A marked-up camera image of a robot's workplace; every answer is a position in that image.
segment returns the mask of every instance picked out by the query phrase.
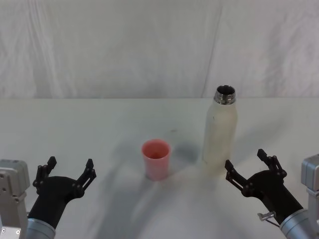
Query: metal bottle neck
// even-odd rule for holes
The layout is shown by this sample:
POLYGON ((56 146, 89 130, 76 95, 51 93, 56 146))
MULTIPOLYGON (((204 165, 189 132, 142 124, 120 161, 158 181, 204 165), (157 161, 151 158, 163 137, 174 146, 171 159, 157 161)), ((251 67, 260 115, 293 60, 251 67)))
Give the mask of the metal bottle neck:
POLYGON ((214 100, 221 105, 231 105, 235 103, 235 89, 228 85, 219 86, 216 90, 214 100))

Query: cable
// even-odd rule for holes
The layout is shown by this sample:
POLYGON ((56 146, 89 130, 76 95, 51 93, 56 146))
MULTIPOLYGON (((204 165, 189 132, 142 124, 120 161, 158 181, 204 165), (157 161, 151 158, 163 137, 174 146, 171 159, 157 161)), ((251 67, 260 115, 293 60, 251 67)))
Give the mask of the cable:
POLYGON ((267 221, 267 222, 269 222, 270 224, 272 224, 272 225, 274 225, 274 226, 276 226, 276 227, 278 227, 279 228, 279 225, 277 225, 276 223, 273 223, 272 221, 270 221, 270 220, 265 220, 265 221, 267 221))

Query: robotic arm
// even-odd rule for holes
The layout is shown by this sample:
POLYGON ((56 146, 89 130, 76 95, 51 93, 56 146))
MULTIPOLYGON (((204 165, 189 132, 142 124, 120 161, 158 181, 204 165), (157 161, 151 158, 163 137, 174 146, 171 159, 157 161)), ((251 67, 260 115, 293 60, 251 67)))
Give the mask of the robotic arm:
POLYGON ((267 156, 259 149, 257 156, 268 166, 249 179, 242 177, 232 163, 227 160, 226 180, 238 188, 245 197, 258 198, 268 209, 268 213, 258 216, 262 221, 274 218, 276 225, 288 239, 319 239, 319 155, 307 158, 302 164, 302 183, 309 193, 309 210, 299 202, 284 186, 287 173, 282 169, 276 156, 267 156))
POLYGON ((24 202, 30 186, 27 165, 18 160, 0 160, 0 239, 54 239, 66 205, 83 197, 96 178, 92 159, 77 180, 49 177, 55 165, 55 157, 50 157, 47 165, 38 166, 33 186, 39 196, 27 215, 24 202))

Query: bottle opening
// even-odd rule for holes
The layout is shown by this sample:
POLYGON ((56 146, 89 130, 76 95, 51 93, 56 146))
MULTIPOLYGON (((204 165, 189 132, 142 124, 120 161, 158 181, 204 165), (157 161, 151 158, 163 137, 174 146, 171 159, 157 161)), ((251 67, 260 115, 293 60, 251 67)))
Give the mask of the bottle opening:
POLYGON ((231 86, 219 86, 217 88, 218 93, 222 94, 222 95, 232 95, 235 93, 235 89, 231 86))

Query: cup rim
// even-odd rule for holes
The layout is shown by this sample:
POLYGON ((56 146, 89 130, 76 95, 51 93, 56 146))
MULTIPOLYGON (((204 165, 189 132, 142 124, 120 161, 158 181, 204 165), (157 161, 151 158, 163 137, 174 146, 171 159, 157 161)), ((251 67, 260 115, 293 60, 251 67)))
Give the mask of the cup rim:
POLYGON ((149 159, 149 160, 154 160, 154 161, 155 161, 155 160, 164 159, 165 157, 167 157, 168 155, 170 155, 171 148, 170 148, 169 143, 167 143, 165 140, 160 139, 160 138, 153 138, 153 139, 149 139, 149 140, 147 140, 147 141, 145 141, 145 142, 143 143, 142 148, 141 148, 141 152, 142 152, 142 155, 143 155, 145 158, 147 158, 147 159, 149 159), (144 149, 144 147, 146 146, 146 144, 147 144, 147 143, 150 143, 150 142, 154 142, 154 141, 161 142, 161 143, 165 144, 165 146, 168 148, 168 152, 167 152, 167 154, 166 154, 164 157, 162 157, 162 158, 150 158, 150 157, 147 157, 147 156, 144 154, 143 149, 144 149))

